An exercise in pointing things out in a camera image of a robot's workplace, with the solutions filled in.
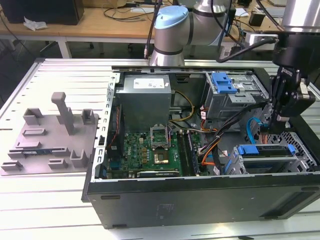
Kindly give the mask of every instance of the sticker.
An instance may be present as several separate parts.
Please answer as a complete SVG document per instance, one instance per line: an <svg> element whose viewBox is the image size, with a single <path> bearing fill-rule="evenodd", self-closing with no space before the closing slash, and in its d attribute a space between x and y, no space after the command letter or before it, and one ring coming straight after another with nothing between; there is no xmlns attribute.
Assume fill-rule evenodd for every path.
<svg viewBox="0 0 320 240"><path fill-rule="evenodd" d="M228 157L228 151L227 150L222 151L222 154L220 154L219 157Z"/></svg>
<svg viewBox="0 0 320 240"><path fill-rule="evenodd" d="M201 112L201 119L206 120L206 112L205 111Z"/></svg>
<svg viewBox="0 0 320 240"><path fill-rule="evenodd" d="M216 166L213 167L213 171L216 175L220 175L220 171Z"/></svg>
<svg viewBox="0 0 320 240"><path fill-rule="evenodd" d="M163 78L136 78L133 81L134 89L164 89Z"/></svg>
<svg viewBox="0 0 320 240"><path fill-rule="evenodd" d="M36 151L24 151L23 154L37 154Z"/></svg>
<svg viewBox="0 0 320 240"><path fill-rule="evenodd" d="M234 83L233 86L234 86L235 89L243 89L244 88L242 83Z"/></svg>

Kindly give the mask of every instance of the blue plastic latch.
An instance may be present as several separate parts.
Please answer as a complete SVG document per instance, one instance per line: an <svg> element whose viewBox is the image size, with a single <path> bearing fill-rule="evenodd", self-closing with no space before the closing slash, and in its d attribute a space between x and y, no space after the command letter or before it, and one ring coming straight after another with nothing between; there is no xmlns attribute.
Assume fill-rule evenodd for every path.
<svg viewBox="0 0 320 240"><path fill-rule="evenodd" d="M243 148L242 146L238 146L238 153L239 153L240 155L245 154L245 150L244 150L244 148Z"/></svg>
<svg viewBox="0 0 320 240"><path fill-rule="evenodd" d="M291 153L292 155L295 155L295 153L296 153L296 148L295 148L295 146L293 146L292 144L288 144L288 149L290 150L290 153Z"/></svg>
<svg viewBox="0 0 320 240"><path fill-rule="evenodd" d="M240 145L243 148L245 154L259 154L258 148L256 145Z"/></svg>
<svg viewBox="0 0 320 240"><path fill-rule="evenodd" d="M225 72L213 72L212 83L216 86L216 91L219 94L235 94L238 92Z"/></svg>
<svg viewBox="0 0 320 240"><path fill-rule="evenodd" d="M228 171L228 168L230 167L230 165L232 164L232 161L231 159L229 159L227 165L225 166L224 170L223 170L223 173L226 174L226 172Z"/></svg>

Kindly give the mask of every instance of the light blue robot joint cap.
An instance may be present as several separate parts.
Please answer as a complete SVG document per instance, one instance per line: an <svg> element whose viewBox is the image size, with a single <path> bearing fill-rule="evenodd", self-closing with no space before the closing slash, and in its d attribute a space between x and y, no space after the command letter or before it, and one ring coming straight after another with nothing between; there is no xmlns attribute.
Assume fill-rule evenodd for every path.
<svg viewBox="0 0 320 240"><path fill-rule="evenodd" d="M161 8L156 17L155 29L169 29L178 25L188 17L185 6L166 6Z"/></svg>

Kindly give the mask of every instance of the gray mounting bracket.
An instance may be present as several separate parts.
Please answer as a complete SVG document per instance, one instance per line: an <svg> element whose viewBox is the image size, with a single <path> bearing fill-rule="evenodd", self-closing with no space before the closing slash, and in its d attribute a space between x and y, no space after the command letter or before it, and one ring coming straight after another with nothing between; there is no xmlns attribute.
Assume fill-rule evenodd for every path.
<svg viewBox="0 0 320 240"><path fill-rule="evenodd" d="M1 175L85 172L92 157L99 115L92 109L73 114L64 92L54 92L51 101L60 115L42 115L28 108L25 124L8 156Z"/></svg>

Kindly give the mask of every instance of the metal slotted workbench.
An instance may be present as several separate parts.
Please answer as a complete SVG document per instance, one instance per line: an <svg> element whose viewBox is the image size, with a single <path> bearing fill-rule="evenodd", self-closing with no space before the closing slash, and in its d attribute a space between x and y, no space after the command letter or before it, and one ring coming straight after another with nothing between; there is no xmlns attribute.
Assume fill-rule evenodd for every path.
<svg viewBox="0 0 320 240"><path fill-rule="evenodd" d="M58 114L51 103L53 92L65 92L73 113L84 108L102 114L110 66L146 66L144 60L47 59L36 62L0 110L0 162L24 124L26 108L43 114ZM277 66L268 61L186 61L197 67L264 68L270 75ZM319 91L303 117L320 137ZM163 226L105 230L90 203L81 196L86 173L0 176L1 239L254 239L316 240L320 232L320 200L287 220L230 222L188 226Z"/></svg>

